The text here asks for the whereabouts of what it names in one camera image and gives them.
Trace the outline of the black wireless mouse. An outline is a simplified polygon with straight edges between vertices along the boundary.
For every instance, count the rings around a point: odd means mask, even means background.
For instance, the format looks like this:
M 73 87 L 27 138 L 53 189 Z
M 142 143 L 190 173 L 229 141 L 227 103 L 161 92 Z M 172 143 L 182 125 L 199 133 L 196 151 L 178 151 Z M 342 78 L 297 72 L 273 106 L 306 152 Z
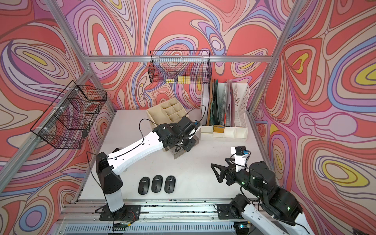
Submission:
M 138 194 L 140 195 L 146 195 L 149 191 L 150 186 L 150 178 L 149 177 L 143 177 L 138 186 Z
M 162 189 L 163 185 L 163 177 L 161 175 L 156 175 L 151 184 L 151 190 L 153 193 L 159 193 Z
M 172 175 L 168 176 L 165 180 L 164 191 L 168 194 L 173 193 L 175 190 L 176 178 Z

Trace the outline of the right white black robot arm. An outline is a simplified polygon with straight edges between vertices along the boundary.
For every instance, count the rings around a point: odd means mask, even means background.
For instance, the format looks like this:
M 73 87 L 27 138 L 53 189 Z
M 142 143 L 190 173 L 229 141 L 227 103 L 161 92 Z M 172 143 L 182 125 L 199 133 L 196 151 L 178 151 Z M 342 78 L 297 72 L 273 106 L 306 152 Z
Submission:
M 276 175 L 263 161 L 250 166 L 226 159 L 227 166 L 211 164 L 217 181 L 239 184 L 241 192 L 228 204 L 218 204 L 219 219 L 243 219 L 265 235 L 312 235 L 296 197 L 276 183 Z

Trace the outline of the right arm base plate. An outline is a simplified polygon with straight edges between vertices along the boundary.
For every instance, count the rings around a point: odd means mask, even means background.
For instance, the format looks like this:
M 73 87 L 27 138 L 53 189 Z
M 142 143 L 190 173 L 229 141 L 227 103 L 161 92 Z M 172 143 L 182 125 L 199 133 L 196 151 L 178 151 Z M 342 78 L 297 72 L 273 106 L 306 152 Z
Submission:
M 237 219 L 231 212 L 230 204 L 215 204 L 214 208 L 219 220 Z

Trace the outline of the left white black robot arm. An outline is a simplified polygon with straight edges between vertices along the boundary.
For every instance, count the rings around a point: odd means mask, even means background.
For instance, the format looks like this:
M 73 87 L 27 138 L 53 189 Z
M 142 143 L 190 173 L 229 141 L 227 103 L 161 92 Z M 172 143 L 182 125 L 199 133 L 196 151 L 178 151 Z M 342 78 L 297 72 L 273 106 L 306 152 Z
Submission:
M 200 121 L 183 116 L 177 123 L 158 124 L 149 134 L 142 135 L 139 141 L 123 149 L 108 155 L 104 152 L 97 154 L 96 173 L 109 211 L 124 209 L 121 173 L 143 157 L 167 147 L 177 146 L 189 152 L 196 144 L 194 136 L 200 127 Z

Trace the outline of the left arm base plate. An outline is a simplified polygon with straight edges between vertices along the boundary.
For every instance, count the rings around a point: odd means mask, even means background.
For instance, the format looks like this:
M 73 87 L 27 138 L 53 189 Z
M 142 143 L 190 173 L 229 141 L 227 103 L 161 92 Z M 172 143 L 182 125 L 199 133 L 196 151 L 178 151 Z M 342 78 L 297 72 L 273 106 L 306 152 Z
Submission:
M 139 220 L 141 205 L 124 205 L 116 212 L 111 212 L 108 205 L 104 205 L 100 211 L 100 221 L 137 221 Z

